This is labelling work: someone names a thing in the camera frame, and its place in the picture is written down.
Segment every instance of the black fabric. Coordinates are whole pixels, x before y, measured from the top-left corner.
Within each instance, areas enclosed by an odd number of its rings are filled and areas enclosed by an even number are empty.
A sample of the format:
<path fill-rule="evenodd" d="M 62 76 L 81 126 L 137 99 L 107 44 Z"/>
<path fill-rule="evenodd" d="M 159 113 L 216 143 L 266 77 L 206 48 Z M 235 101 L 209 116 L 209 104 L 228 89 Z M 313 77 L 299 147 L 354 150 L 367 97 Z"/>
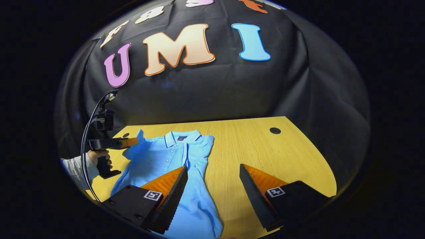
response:
<path fill-rule="evenodd" d="M 117 51 L 131 42 L 130 77 L 107 105 L 116 113 L 116 130 L 110 135 L 126 125 L 286 116 L 327 160 L 341 193 L 363 162 L 371 130 L 365 86 L 343 49 L 289 10 L 263 4 L 269 13 L 261 14 L 241 1 L 225 0 L 194 8 L 185 4 L 158 1 L 156 6 L 165 6 L 161 15 L 140 24 L 134 22 L 145 11 L 129 15 L 129 23 L 102 49 L 105 34 L 77 53 L 58 94 L 55 130 L 60 156 L 79 154 L 88 116 L 100 97 L 114 89 L 103 62 L 115 54 L 114 70 L 120 74 Z M 209 26 L 205 35 L 215 60 L 185 65 L 184 51 L 175 68 L 165 63 L 162 73 L 145 76 L 143 39 L 164 32 L 175 40 L 185 26 L 197 23 Z M 240 58 L 243 44 L 233 23 L 259 26 L 271 59 Z"/>

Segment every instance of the cable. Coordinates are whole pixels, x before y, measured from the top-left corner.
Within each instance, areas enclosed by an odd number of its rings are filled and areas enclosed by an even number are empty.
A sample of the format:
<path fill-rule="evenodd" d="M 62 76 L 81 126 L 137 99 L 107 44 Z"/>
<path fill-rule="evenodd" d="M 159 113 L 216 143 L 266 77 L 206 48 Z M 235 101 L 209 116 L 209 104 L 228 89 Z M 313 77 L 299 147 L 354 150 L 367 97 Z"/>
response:
<path fill-rule="evenodd" d="M 87 124 L 86 124 L 86 126 L 85 126 L 85 128 L 84 128 L 84 132 L 83 132 L 83 135 L 82 135 L 82 139 L 81 139 L 81 151 L 80 151 L 80 154 L 81 154 L 81 163 L 82 163 L 82 168 L 83 168 L 83 173 L 84 173 L 84 179 L 85 179 L 85 181 L 86 181 L 86 183 L 87 183 L 87 186 L 88 186 L 88 188 L 90 189 L 90 192 L 93 194 L 93 196 L 94 196 L 94 198 L 98 201 L 98 202 L 100 202 L 100 200 L 99 200 L 99 198 L 97 197 L 97 195 L 94 193 L 94 190 L 93 190 L 93 188 L 92 188 L 92 186 L 91 186 L 91 184 L 90 184 L 90 180 L 88 179 L 88 173 L 87 173 L 87 165 L 86 165 L 86 157 L 85 157 L 85 143 L 86 143 L 86 141 L 87 141 L 87 133 L 88 133 L 88 129 L 89 129 L 89 127 L 90 127 L 90 124 L 93 122 L 93 116 L 94 116 L 94 114 L 95 114 L 95 112 L 96 112 L 96 110 L 97 110 L 97 108 L 98 108 L 98 106 L 99 106 L 99 104 L 104 100 L 104 98 L 108 95 L 108 94 L 111 94 L 111 93 L 113 93 L 113 92 L 115 92 L 115 91 L 111 91 L 111 92 L 108 92 L 108 93 L 106 93 L 100 100 L 99 100 L 99 102 L 97 103 L 97 105 L 96 105 L 96 107 L 94 108 L 94 110 L 93 110 L 93 113 L 91 114 L 91 116 L 90 116 L 90 119 L 89 119 L 89 121 L 87 122 Z"/>

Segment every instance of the shirt collar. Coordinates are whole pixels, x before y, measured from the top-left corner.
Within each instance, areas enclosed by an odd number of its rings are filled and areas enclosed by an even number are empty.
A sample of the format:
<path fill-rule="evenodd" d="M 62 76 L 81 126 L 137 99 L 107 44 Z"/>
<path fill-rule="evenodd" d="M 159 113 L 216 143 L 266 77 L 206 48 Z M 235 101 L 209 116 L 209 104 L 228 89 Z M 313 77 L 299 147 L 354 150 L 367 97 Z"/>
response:
<path fill-rule="evenodd" d="M 179 141 L 179 142 L 189 143 L 189 142 L 196 141 L 201 136 L 201 133 L 198 130 L 188 131 L 188 132 L 170 131 L 164 136 L 165 146 L 167 148 L 176 144 L 176 141 L 174 140 L 174 136 L 187 136 L 183 141 Z"/>

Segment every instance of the human hand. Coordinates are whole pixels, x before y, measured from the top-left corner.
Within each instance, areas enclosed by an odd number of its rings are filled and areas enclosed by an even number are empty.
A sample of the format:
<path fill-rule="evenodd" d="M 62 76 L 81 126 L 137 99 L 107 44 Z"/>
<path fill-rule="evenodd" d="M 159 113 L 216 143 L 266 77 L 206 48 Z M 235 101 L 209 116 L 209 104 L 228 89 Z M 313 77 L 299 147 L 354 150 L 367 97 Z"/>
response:
<path fill-rule="evenodd" d="M 112 165 L 111 165 L 112 161 L 109 160 L 111 157 L 109 156 L 108 150 L 96 150 L 96 151 L 89 150 L 87 154 L 95 166 L 97 166 L 97 161 L 98 161 L 97 159 L 99 157 L 105 156 L 105 158 L 108 160 L 107 164 L 109 165 L 109 168 L 112 168 Z"/>

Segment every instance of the blue polo shirt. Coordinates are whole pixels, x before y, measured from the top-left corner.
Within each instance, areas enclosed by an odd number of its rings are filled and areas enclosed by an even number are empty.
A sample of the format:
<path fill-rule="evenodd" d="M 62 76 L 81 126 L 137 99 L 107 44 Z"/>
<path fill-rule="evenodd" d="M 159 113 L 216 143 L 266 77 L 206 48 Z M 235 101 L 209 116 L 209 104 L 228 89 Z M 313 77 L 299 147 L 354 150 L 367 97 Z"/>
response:
<path fill-rule="evenodd" d="M 198 130 L 167 133 L 164 137 L 146 139 L 137 134 L 139 144 L 123 155 L 131 160 L 112 189 L 111 196 L 127 185 L 141 187 L 183 165 L 188 180 L 176 213 L 164 235 L 169 239 L 218 238 L 223 227 L 217 209 L 204 183 L 204 173 L 214 137 L 202 136 Z"/>

